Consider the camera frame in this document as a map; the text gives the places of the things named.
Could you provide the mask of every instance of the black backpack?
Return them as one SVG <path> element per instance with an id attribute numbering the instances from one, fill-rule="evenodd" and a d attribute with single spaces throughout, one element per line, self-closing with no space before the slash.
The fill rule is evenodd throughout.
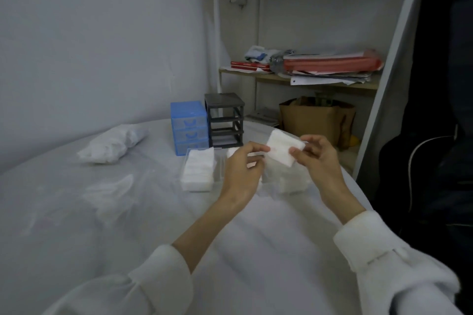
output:
<path id="1" fill-rule="evenodd" d="M 379 173 L 373 207 L 455 271 L 473 314 L 473 0 L 422 0 L 401 134 Z"/>

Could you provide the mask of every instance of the right hand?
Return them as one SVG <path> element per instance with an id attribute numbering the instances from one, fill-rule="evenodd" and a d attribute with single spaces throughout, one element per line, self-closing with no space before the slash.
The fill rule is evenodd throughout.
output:
<path id="1" fill-rule="evenodd" d="M 365 209 L 343 179 L 337 150 L 328 139 L 321 135 L 304 135 L 300 139 L 308 142 L 304 150 L 291 147 L 289 153 L 308 169 L 326 206 L 342 223 L 363 212 Z"/>

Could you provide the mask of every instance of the white shirt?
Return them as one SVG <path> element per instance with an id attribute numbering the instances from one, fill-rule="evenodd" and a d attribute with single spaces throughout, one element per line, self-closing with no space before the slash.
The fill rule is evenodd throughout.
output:
<path id="1" fill-rule="evenodd" d="M 436 259 L 412 249 L 374 211 L 345 224 L 335 244 L 357 274 L 364 315 L 457 315 L 460 285 Z M 44 315 L 182 315 L 192 302 L 192 277 L 181 254 L 169 245 L 128 276 L 97 278 L 75 288 Z"/>

